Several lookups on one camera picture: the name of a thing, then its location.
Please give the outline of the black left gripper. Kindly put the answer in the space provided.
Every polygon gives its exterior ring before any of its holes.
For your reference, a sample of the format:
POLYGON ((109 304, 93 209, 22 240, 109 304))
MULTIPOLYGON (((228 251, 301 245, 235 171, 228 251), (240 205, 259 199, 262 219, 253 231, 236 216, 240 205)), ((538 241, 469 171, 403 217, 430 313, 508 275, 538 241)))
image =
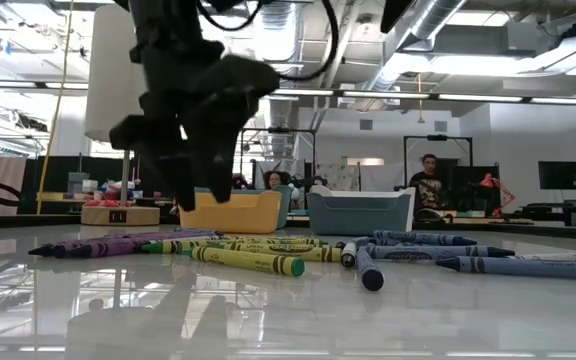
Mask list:
POLYGON ((230 200, 238 134, 259 108, 249 97, 222 98, 197 90, 224 50, 221 43, 203 38, 200 4, 127 0, 136 37, 129 56, 143 67, 146 91, 139 97, 141 112, 109 131, 111 146, 139 155, 184 211, 196 208, 194 183, 209 188, 218 203, 230 200), (188 142, 179 123, 184 123, 188 142))

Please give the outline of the purple crayon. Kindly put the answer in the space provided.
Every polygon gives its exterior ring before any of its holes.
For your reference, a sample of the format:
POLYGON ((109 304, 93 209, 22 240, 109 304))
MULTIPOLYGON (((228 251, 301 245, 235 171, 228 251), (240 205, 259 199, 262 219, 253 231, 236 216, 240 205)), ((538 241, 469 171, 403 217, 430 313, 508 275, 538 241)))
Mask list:
POLYGON ((221 238, 222 232, 213 230, 201 229, 177 229, 168 232, 145 232, 145 233, 129 233, 117 234, 116 239, 176 239, 176 238, 192 238, 192 237, 216 237, 221 238))
POLYGON ((160 243, 160 240, 120 239, 93 242, 69 242, 44 245, 28 251, 29 255, 55 258, 88 259, 141 253, 144 245, 160 243))
POLYGON ((168 239, 183 239, 183 238, 212 238, 220 239, 223 237, 223 233, 217 231, 180 231, 180 232, 152 232, 152 233, 131 233, 123 235, 112 235, 99 238, 91 238, 86 240, 72 240, 65 242, 54 243, 55 247, 78 247, 81 245, 87 245, 95 242, 114 242, 119 240, 135 240, 135 241, 150 241, 150 240, 168 240, 168 239))

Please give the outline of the white crayon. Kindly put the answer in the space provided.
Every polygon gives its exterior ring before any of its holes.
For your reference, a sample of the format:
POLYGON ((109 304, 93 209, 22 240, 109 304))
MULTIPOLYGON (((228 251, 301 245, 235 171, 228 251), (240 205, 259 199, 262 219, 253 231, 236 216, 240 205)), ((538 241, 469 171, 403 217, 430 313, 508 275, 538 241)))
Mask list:
POLYGON ((356 265, 357 245, 355 242, 348 242, 343 247, 340 254, 340 263, 345 268, 353 268, 356 265))
POLYGON ((576 252, 514 255, 511 256, 511 259, 554 261, 554 262, 576 262, 576 252))

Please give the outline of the person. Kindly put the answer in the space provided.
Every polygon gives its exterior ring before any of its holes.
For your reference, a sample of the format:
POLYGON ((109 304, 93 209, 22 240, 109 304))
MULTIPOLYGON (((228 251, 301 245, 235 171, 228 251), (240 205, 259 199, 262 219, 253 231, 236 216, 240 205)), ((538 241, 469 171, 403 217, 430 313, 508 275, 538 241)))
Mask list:
POLYGON ((272 190, 277 186, 287 185, 289 179, 290 175, 282 171, 267 171, 263 176, 264 186, 268 190, 272 190))
POLYGON ((409 181, 409 186, 416 192, 416 209, 440 209, 444 205, 443 182, 437 173, 436 165, 435 155, 424 155, 423 170, 413 175, 409 181))

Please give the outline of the yellow-green crayon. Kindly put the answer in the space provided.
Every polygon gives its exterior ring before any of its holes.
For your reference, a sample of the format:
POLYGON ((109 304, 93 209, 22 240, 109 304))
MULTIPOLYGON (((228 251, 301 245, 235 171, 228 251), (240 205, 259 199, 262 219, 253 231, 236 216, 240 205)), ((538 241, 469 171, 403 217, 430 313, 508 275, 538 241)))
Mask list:
POLYGON ((305 262, 300 257, 242 252, 215 247, 194 247, 191 250, 184 250, 183 254, 188 255, 193 260, 205 263, 283 276, 300 277, 305 272, 305 262))
POLYGON ((223 247, 226 245, 234 244, 234 241, 212 241, 212 240, 197 240, 197 241, 178 241, 167 240, 156 243, 148 243, 142 245, 140 248, 141 253, 147 254, 185 254, 191 252, 195 247, 223 247))
POLYGON ((219 239, 222 242, 250 243, 250 244, 277 244, 277 245, 329 245, 328 242, 310 237, 243 237, 230 236, 219 239))
POLYGON ((283 255, 301 257, 304 261, 312 262, 339 262, 341 249, 329 245, 304 245, 304 244, 252 244, 233 243, 214 245, 214 248, 259 253, 267 255, 283 255))

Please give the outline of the long ceiling light strip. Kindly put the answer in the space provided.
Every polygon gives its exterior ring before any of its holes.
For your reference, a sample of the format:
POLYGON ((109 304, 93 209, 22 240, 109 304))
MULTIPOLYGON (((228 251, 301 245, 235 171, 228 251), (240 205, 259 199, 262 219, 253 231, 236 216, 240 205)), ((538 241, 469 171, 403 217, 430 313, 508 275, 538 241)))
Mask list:
MULTIPOLYGON (((75 93, 83 93, 88 90, 87 83, 66 82, 33 82, 19 80, 0 80, 0 89, 5 90, 32 90, 50 92, 63 89, 75 93)), ((507 95, 479 95, 479 94, 455 94, 455 93, 419 93, 419 92, 392 92, 392 91, 365 91, 365 90, 340 90, 340 89, 284 89, 270 93, 271 98, 289 98, 296 100, 298 97, 337 97, 355 99, 378 99, 378 100, 420 100, 420 101, 452 101, 452 102, 477 102, 477 103, 502 103, 522 105, 557 105, 576 106, 576 97, 534 97, 534 96, 507 96, 507 95)))

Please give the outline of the white shade wooden base lamp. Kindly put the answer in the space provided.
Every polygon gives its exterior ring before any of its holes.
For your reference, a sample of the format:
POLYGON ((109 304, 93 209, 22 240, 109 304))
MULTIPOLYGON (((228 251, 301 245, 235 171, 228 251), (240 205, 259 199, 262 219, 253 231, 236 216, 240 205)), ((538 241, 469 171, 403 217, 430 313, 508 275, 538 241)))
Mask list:
MULTIPOLYGON (((109 142, 109 131, 141 108, 138 97, 145 92, 142 67, 129 59, 136 45, 130 13, 111 4, 94 12, 92 47, 87 93, 85 135, 96 141, 109 142)), ((121 180, 122 202, 126 202, 129 179, 129 150, 123 152, 121 180)), ((81 222, 99 226, 157 226, 160 210, 155 207, 83 207, 81 222)))

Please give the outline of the cluttered workbench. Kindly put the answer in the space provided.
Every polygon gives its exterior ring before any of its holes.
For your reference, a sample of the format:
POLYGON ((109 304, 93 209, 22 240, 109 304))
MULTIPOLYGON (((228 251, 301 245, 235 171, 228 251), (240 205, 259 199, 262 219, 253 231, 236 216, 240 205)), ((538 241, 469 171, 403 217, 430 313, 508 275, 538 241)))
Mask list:
MULTIPOLYGON (((67 178, 67 189, 64 192, 38 192, 36 199, 42 203, 72 203, 79 207, 89 200, 116 200, 122 202, 122 180, 106 180, 100 183, 90 178, 88 173, 70 172, 67 178)), ((126 181, 126 202, 143 206, 167 206, 172 204, 170 197, 161 191, 147 190, 140 179, 133 173, 126 181)))

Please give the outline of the black partition panels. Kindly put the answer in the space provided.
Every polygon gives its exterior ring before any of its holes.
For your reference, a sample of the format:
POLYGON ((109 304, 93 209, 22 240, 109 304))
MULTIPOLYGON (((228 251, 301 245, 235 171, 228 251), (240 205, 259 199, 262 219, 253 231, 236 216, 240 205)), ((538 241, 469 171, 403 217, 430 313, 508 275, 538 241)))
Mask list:
MULTIPOLYGON (((167 189, 165 184, 159 179, 145 161, 138 155, 138 158, 131 162, 139 167, 137 178, 142 181, 147 190, 161 191, 165 195, 174 198, 174 195, 167 189)), ((34 201, 38 192, 64 192, 67 189, 67 178, 70 172, 83 167, 83 171, 90 175, 90 178, 100 183, 106 180, 118 180, 121 178, 123 161, 121 159, 100 158, 100 157, 80 157, 76 156, 41 156, 32 160, 28 166, 28 172, 24 175, 22 193, 27 201, 34 201)), ((194 193, 204 187, 196 187, 194 183, 194 193)))

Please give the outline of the red desk lamp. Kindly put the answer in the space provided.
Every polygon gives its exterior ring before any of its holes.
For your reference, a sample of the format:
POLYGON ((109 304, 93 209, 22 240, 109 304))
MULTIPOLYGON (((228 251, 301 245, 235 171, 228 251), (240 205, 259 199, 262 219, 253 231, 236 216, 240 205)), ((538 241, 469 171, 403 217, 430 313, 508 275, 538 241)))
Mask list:
POLYGON ((494 218, 501 218, 504 208, 516 199, 515 195, 507 189, 500 179, 495 178, 491 173, 487 173, 479 185, 489 190, 491 195, 490 205, 492 207, 492 216, 494 218))

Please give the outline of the black computer monitor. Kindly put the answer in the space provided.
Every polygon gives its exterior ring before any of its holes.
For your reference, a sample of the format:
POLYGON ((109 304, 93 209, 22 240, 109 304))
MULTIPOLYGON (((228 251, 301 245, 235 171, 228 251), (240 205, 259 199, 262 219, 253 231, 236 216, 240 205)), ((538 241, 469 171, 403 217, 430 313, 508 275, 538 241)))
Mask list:
POLYGON ((575 161, 539 161, 538 173, 542 190, 576 190, 575 161))

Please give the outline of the silver ventilation duct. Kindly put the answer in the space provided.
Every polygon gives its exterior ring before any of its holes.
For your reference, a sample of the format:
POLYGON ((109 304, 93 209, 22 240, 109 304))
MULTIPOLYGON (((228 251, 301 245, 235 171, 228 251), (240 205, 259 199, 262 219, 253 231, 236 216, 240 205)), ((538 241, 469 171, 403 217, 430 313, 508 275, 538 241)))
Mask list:
POLYGON ((381 65, 361 89, 391 91, 407 73, 421 73, 436 36, 468 0, 414 0, 382 43, 381 65))
MULTIPOLYGON (((297 56, 298 20, 297 4, 275 1, 264 5, 257 29, 256 55, 282 75, 296 76, 294 62, 297 56)), ((292 102, 270 100, 264 114, 267 128, 290 127, 292 102)))

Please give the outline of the black rig frame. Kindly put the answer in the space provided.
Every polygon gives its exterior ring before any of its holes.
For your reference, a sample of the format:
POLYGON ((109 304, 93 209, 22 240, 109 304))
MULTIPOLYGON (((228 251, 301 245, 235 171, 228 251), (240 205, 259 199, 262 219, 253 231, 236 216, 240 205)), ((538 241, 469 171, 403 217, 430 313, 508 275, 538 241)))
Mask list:
POLYGON ((288 182, 308 189, 316 177, 316 131, 271 126, 244 127, 237 138, 235 172, 246 176, 255 189, 265 187, 267 171, 288 173, 288 182))
POLYGON ((467 167, 472 167, 474 166, 474 154, 473 154, 473 138, 472 137, 464 137, 464 136, 448 136, 448 135, 442 135, 442 134, 431 134, 431 135, 405 135, 403 136, 403 163, 404 163, 404 185, 406 187, 408 187, 409 185, 409 181, 410 181, 410 177, 408 176, 408 170, 409 170, 409 151, 414 147, 414 145, 409 146, 408 145, 408 141, 411 139, 415 139, 415 140, 424 140, 424 141, 430 141, 430 142, 448 142, 453 141, 455 142, 457 145, 461 144, 459 143, 460 141, 466 141, 468 144, 468 149, 465 150, 464 148, 462 148, 462 150, 466 153, 466 155, 468 156, 468 165, 467 167))

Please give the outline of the black aluminium table frame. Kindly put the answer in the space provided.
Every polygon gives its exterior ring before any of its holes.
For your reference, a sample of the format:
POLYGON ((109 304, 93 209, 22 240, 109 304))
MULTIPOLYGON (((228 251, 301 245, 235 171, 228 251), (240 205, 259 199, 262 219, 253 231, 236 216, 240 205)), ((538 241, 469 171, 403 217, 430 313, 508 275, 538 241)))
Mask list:
MULTIPOLYGON (((0 228, 74 225, 81 223, 80 215, 0 215, 0 228)), ((511 223, 414 223, 414 231, 464 231, 515 233, 522 235, 576 239, 576 227, 546 227, 511 223)))

